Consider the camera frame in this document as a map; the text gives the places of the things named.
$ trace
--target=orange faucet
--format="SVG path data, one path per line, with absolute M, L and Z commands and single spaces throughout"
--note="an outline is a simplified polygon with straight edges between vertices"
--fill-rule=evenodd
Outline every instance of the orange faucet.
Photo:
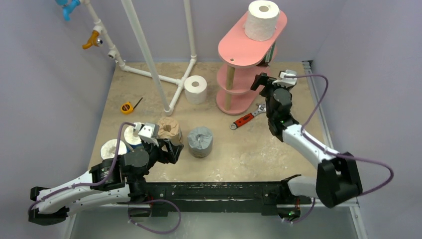
M 88 49 L 90 47 L 92 47 L 92 45 L 94 46 L 101 46 L 101 44 L 103 43 L 102 40 L 100 40 L 98 38 L 98 36 L 100 35 L 100 33 L 98 33 L 97 31 L 93 30 L 91 37 L 88 39 L 87 43 L 82 45 L 83 49 Z

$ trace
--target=wooden post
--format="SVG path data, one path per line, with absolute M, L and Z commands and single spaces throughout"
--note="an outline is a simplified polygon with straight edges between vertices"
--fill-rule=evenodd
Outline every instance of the wooden post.
M 231 90 L 233 88 L 233 79 L 234 79 L 234 67 L 227 65 L 227 77 L 225 82 L 225 88 L 227 90 Z M 225 93 L 225 100 L 224 100 L 224 109 L 227 111 L 230 109 L 231 104 L 231 94 Z

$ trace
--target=beige table surface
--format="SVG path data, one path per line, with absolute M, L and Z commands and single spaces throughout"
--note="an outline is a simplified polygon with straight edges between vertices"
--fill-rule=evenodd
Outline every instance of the beige table surface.
M 267 118 L 261 114 L 237 130 L 231 130 L 230 124 L 240 116 L 222 113 L 215 103 L 219 90 L 216 74 L 220 62 L 198 62 L 191 75 L 203 76 L 208 83 L 207 101 L 201 105 L 191 105 L 182 92 L 171 117 L 175 118 L 182 129 L 183 141 L 187 142 L 188 133 L 198 127 L 206 126 L 214 134 L 212 152 L 206 158 L 194 158 L 187 147 L 182 150 L 176 164 L 156 163 L 146 176 L 149 182 L 229 182 L 229 181 L 279 181 L 294 174 L 316 176 L 316 170 L 298 152 L 273 137 L 268 129 Z M 128 63 L 129 66 L 147 70 L 145 63 Z M 159 74 L 180 78 L 187 68 L 187 62 L 157 63 Z M 280 70 L 291 69 L 299 75 L 304 74 L 302 63 L 272 62 L 271 76 L 277 76 Z M 162 82 L 168 101 L 171 101 L 176 86 Z M 311 113 L 314 102 L 308 81 L 298 80 L 291 90 L 293 94 L 293 116 L 301 123 Z M 120 111 L 120 106 L 144 99 L 129 115 Z M 254 103 L 265 102 L 257 96 Z M 251 105 L 251 112 L 256 110 Z M 100 147 L 108 140 L 117 137 L 117 130 L 123 121 L 153 122 L 165 117 L 159 94 L 151 78 L 123 72 L 116 67 L 110 91 L 101 119 L 97 139 L 93 148 L 89 169 L 101 162 Z M 314 117 L 307 131 L 322 141 L 322 130 L 317 117 Z

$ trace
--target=red wrench handle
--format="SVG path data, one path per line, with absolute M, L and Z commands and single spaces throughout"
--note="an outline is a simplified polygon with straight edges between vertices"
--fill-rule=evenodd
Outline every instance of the red wrench handle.
M 235 122 L 233 122 L 233 124 L 235 124 L 237 127 L 241 127 L 242 125 L 248 123 L 251 119 L 253 119 L 253 115 L 252 113 L 249 113 L 245 116 L 243 116 L 242 118 L 236 120 Z

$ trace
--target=blue faucet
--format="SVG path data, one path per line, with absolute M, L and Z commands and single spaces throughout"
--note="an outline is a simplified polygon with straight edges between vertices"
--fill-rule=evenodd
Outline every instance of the blue faucet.
M 63 18 L 65 21 L 70 21 L 69 15 L 81 4 L 81 2 L 79 0 L 72 0 L 69 4 L 67 4 L 67 1 L 68 0 L 56 0 L 56 3 L 63 6 Z

